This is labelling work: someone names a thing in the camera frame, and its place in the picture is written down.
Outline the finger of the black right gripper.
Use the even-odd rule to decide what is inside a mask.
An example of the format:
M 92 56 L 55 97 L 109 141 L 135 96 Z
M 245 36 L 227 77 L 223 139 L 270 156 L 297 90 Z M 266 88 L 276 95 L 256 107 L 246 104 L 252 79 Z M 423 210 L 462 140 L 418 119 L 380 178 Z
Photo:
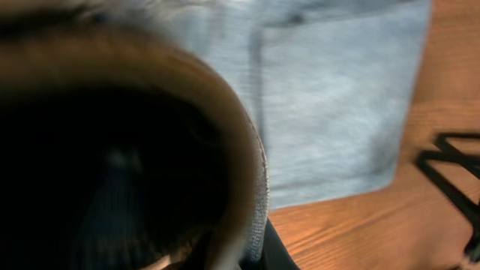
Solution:
M 479 261 L 479 196 L 468 194 L 465 180 L 479 180 L 479 133 L 441 132 L 433 138 L 434 148 L 415 158 L 415 166 L 448 199 L 472 228 L 463 249 L 465 263 Z

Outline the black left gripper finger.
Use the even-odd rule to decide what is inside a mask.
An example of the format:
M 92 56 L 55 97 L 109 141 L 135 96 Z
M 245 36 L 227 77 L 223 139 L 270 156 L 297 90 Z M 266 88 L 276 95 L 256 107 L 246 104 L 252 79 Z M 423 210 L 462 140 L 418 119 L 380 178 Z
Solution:
M 267 220 L 262 248 L 263 270 L 300 270 L 270 220 Z

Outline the light blue denim jeans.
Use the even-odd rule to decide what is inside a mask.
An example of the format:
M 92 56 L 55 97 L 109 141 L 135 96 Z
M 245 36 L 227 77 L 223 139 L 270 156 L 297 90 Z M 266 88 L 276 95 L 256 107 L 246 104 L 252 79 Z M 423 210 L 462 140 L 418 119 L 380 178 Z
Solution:
M 429 1 L 3 1 L 1 267 L 263 269 L 395 174 Z

